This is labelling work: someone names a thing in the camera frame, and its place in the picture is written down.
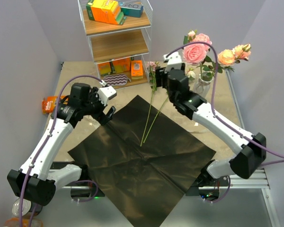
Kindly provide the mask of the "small pink rose stem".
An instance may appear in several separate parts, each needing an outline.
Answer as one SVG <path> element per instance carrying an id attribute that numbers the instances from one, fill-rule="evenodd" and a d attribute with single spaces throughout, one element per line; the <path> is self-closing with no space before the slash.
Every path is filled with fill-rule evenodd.
<path id="1" fill-rule="evenodd" d="M 142 139 L 140 142 L 140 146 L 142 146 L 146 140 L 147 137 L 151 131 L 151 128 L 153 126 L 153 123 L 155 121 L 155 119 L 153 120 L 153 122 L 151 123 L 151 125 L 148 127 L 148 123 L 149 123 L 149 119 L 150 119 L 150 115 L 151 115 L 151 110 L 152 110 L 152 102 L 153 102 L 153 98 L 154 98 L 154 93 L 157 91 L 157 77 L 156 77 L 156 69 L 160 68 L 160 63 L 158 61 L 149 61 L 147 63 L 147 69 L 148 69 L 148 73 L 149 73 L 149 83 L 151 85 L 151 102 L 149 104 L 149 110 L 148 110 L 148 115 L 147 115 L 147 120 L 146 120 L 146 124 L 144 127 L 144 131 L 142 134 Z"/>

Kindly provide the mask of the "large pink rose stem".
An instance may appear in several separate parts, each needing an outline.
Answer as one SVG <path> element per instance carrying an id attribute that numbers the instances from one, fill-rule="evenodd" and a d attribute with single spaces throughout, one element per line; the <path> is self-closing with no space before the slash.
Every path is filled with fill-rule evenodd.
<path id="1" fill-rule="evenodd" d="M 185 36 L 184 44 L 191 42 L 204 42 L 212 45 L 210 37 L 204 33 L 197 33 L 195 30 L 188 32 Z M 186 63 L 195 65 L 200 68 L 203 81 L 211 81 L 215 74 L 215 62 L 207 55 L 210 51 L 210 47 L 205 44 L 192 44 L 184 47 L 183 58 Z"/>

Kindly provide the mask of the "black wrapping paper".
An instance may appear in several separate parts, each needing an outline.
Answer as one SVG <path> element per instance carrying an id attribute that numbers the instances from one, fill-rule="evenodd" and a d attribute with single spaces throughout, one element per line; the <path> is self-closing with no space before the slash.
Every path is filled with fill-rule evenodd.
<path id="1" fill-rule="evenodd" d="M 149 103 L 136 96 L 69 151 L 135 227 L 158 227 L 215 151 L 159 114 L 140 146 Z"/>

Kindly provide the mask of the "peach rose stem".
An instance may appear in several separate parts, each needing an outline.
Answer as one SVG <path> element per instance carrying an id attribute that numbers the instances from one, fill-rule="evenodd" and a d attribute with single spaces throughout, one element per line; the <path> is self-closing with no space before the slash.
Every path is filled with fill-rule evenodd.
<path id="1" fill-rule="evenodd" d="M 232 49 L 225 49 L 217 55 L 218 70 L 230 69 L 233 70 L 234 64 L 239 64 L 242 61 L 249 61 L 251 55 L 251 44 L 240 44 Z"/>

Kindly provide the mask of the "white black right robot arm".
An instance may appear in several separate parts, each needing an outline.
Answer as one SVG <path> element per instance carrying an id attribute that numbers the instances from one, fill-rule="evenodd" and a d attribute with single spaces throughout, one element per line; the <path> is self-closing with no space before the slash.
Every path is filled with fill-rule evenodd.
<path id="1" fill-rule="evenodd" d="M 252 133 L 240 128 L 215 111 L 207 100 L 190 90 L 188 78 L 181 69 L 155 69 L 155 82 L 166 89 L 170 102 L 177 111 L 193 120 L 221 139 L 235 154 L 226 160 L 210 161 L 201 171 L 205 185 L 211 186 L 218 178 L 237 175 L 249 179 L 266 158 L 266 138 L 263 134 Z"/>

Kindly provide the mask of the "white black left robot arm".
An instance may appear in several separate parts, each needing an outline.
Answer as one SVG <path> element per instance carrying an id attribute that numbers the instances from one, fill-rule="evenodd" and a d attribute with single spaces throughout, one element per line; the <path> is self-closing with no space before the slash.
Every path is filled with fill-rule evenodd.
<path id="1" fill-rule="evenodd" d="M 52 163 L 62 144 L 84 116 L 91 116 L 101 125 L 112 119 L 115 107 L 107 113 L 104 109 L 109 100 L 116 97 L 112 86 L 97 88 L 84 83 L 74 83 L 71 93 L 59 101 L 52 112 L 49 124 L 27 161 L 19 170 L 10 170 L 7 180 L 14 194 L 32 203 L 46 206 L 55 192 L 75 182 L 88 182 L 86 168 L 67 164 L 60 170 L 50 172 Z"/>

